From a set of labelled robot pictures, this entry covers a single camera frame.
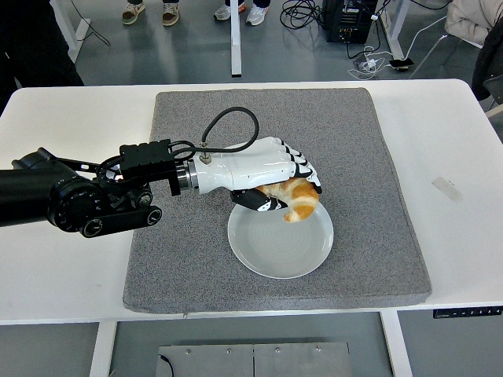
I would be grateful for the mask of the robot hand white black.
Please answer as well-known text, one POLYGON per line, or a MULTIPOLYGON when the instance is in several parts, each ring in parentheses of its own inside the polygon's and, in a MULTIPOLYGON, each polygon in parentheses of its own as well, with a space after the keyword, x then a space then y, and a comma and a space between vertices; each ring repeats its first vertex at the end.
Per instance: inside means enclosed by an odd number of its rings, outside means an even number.
POLYGON ((231 200, 259 212, 288 209, 285 220, 302 221, 322 193, 318 173, 307 158, 280 138, 264 137, 248 147, 196 152, 187 163, 192 189, 207 194, 227 189, 231 200))

